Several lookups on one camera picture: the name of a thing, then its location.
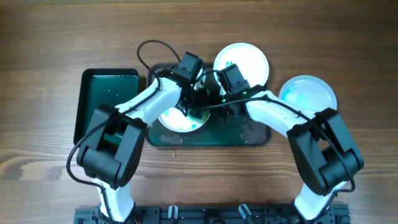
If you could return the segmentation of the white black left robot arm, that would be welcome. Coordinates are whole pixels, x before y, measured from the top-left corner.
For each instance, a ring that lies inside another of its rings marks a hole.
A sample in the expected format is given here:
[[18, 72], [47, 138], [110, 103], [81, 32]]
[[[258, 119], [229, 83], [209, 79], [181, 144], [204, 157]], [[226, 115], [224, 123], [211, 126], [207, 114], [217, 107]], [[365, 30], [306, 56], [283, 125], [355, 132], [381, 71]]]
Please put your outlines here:
[[86, 134], [70, 156], [91, 179], [101, 204], [92, 220], [135, 223], [135, 203], [129, 181], [141, 158], [146, 131], [164, 111], [178, 105], [200, 73], [199, 68], [174, 67], [155, 74], [152, 85], [116, 107], [102, 104], [94, 110]]

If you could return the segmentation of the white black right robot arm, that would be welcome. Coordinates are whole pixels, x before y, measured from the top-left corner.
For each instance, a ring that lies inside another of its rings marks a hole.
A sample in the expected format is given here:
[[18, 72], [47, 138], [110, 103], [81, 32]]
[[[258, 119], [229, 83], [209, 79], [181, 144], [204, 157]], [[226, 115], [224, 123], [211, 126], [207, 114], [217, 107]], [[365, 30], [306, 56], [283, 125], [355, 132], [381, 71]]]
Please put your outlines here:
[[[364, 159], [337, 110], [305, 110], [260, 85], [226, 95], [221, 104], [243, 108], [252, 120], [288, 139], [304, 182], [294, 206], [308, 223], [322, 217], [339, 193], [355, 190], [353, 177], [364, 167]], [[351, 184], [348, 190], [343, 188], [347, 182]]]

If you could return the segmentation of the white plate cleaned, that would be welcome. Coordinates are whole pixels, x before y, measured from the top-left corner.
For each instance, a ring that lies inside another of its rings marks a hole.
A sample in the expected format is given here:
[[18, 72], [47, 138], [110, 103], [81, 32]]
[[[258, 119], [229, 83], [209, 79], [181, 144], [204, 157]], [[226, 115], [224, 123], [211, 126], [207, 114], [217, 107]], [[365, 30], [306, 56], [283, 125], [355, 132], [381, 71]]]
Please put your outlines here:
[[288, 80], [280, 89], [279, 98], [306, 110], [338, 108], [332, 88], [320, 78], [310, 75], [299, 75]]
[[213, 70], [222, 70], [236, 64], [249, 91], [256, 85], [264, 86], [269, 77], [269, 62], [264, 53], [254, 45], [239, 42], [222, 49], [215, 58]]
[[175, 107], [164, 111], [158, 120], [169, 130], [178, 133], [188, 133], [195, 131], [202, 127], [210, 117], [209, 112], [200, 111], [199, 117], [194, 117], [191, 114], [184, 116], [183, 113]]

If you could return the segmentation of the yellow green sponge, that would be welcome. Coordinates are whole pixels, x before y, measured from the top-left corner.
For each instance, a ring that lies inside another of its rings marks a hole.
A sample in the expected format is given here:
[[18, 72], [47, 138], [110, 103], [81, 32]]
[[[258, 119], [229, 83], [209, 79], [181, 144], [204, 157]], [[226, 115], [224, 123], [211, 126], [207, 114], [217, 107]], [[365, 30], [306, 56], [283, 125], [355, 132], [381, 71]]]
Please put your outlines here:
[[197, 110], [195, 108], [190, 108], [188, 110], [188, 117], [198, 123], [206, 122], [209, 116], [210, 114], [206, 110]]

